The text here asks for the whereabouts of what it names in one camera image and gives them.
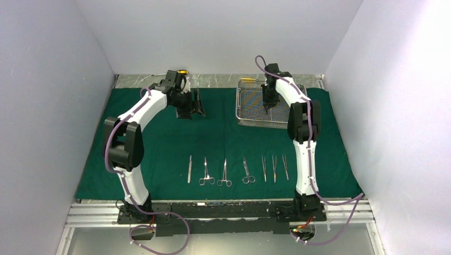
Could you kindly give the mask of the wire mesh instrument tray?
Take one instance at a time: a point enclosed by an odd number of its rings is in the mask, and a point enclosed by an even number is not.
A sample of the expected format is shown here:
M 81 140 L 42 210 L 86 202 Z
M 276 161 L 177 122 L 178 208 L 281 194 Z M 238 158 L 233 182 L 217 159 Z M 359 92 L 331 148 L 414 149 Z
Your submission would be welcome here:
M 238 82 L 235 111 L 237 123 L 244 126 L 287 129 L 289 105 L 280 96 L 277 105 L 270 108 L 266 114 L 263 107 L 262 84 L 264 84 L 263 80 Z

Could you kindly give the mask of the green surgical drape cloth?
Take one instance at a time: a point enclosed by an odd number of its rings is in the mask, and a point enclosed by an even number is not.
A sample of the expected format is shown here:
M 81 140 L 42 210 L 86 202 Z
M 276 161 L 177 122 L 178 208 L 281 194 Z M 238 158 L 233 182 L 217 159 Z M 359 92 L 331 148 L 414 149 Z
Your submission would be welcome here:
M 152 200 L 220 200 L 293 198 L 296 185 L 296 158 L 293 141 L 286 129 L 239 125 L 235 117 L 235 89 L 201 89 L 206 116 L 192 120 L 176 118 L 172 106 L 159 112 L 143 131 L 145 154 L 141 172 Z M 307 95 L 321 105 L 321 132 L 315 150 L 318 191 L 324 198 L 355 197 L 362 192 L 353 175 L 343 140 L 331 107 L 329 93 L 308 88 Z M 76 199 L 119 200 L 124 198 L 120 179 L 104 164 L 103 122 L 129 110 L 140 99 L 139 88 L 113 89 L 107 102 Z M 244 184 L 243 158 L 256 182 Z M 272 155 L 277 155 L 277 180 L 273 183 Z M 282 155 L 286 155 L 289 180 Z M 187 183 L 189 157 L 191 180 Z M 261 157 L 266 158 L 267 182 Z M 208 172 L 221 179 L 227 159 L 227 178 L 231 187 L 199 185 L 204 177 L 204 157 Z

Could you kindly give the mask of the steel instrument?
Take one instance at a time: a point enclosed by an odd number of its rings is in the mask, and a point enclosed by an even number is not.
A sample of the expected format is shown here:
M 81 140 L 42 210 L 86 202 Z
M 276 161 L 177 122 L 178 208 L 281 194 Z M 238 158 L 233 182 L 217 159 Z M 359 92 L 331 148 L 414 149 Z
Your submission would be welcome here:
M 189 157 L 187 183 L 191 183 L 191 170 L 192 170 L 192 155 Z

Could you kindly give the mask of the steel tweezers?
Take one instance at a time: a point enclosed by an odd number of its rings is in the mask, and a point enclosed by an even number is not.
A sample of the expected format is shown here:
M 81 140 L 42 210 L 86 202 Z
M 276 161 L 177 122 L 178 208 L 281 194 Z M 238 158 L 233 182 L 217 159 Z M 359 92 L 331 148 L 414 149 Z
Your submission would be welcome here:
M 262 171 L 263 171 L 263 178 L 264 178 L 264 182 L 267 182 L 267 171 L 266 171 L 266 158 L 265 156 L 261 157 L 261 161 L 262 161 Z
M 277 156 L 272 155 L 273 183 L 277 182 Z
M 287 157 L 285 154 L 282 155 L 282 162 L 283 162 L 283 167 L 285 170 L 286 179 L 287 179 L 287 181 L 289 181 L 288 163 L 287 163 Z

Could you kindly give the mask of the steel surgical forceps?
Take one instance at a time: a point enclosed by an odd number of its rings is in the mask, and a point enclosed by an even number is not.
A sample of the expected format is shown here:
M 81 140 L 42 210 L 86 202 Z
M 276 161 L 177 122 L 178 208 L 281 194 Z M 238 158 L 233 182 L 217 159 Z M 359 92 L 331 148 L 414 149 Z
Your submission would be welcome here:
M 222 178 L 220 180 L 217 180 L 217 185 L 225 185 L 226 187 L 232 186 L 232 181 L 227 178 L 227 159 L 224 160 Z

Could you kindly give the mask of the steel surgical scissors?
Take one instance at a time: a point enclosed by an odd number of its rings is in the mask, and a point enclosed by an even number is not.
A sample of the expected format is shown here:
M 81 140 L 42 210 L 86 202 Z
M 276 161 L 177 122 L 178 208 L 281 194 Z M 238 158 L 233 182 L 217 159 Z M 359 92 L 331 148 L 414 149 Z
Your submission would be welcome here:
M 244 184 L 255 183 L 256 178 L 254 176 L 250 175 L 247 161 L 246 161 L 246 158 L 244 155 L 243 155 L 243 166 L 244 166 L 244 170 L 245 170 L 245 176 L 242 179 L 243 183 Z

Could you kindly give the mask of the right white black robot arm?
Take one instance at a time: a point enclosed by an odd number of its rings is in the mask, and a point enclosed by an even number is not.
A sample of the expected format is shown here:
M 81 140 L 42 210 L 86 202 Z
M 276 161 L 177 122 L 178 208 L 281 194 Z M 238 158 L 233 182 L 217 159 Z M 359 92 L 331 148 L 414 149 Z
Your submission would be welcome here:
M 320 103 L 311 100 L 294 83 L 289 72 L 281 72 L 277 63 L 264 67 L 265 83 L 261 85 L 265 111 L 275 107 L 280 98 L 289 106 L 287 132 L 292 139 L 297 166 L 294 208 L 298 211 L 316 210 L 321 207 L 315 194 L 314 151 L 321 129 Z

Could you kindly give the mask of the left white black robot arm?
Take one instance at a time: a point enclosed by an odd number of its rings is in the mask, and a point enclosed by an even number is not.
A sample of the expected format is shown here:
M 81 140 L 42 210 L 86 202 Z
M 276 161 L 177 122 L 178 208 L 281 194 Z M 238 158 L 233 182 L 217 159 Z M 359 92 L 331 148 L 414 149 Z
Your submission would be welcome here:
M 178 91 L 149 87 L 140 92 L 141 99 L 128 111 L 104 121 L 103 157 L 106 170 L 120 179 L 126 204 L 135 206 L 139 213 L 150 215 L 152 199 L 140 166 L 145 152 L 144 128 L 169 105 L 177 108 L 177 116 L 181 118 L 205 112 L 198 89 Z

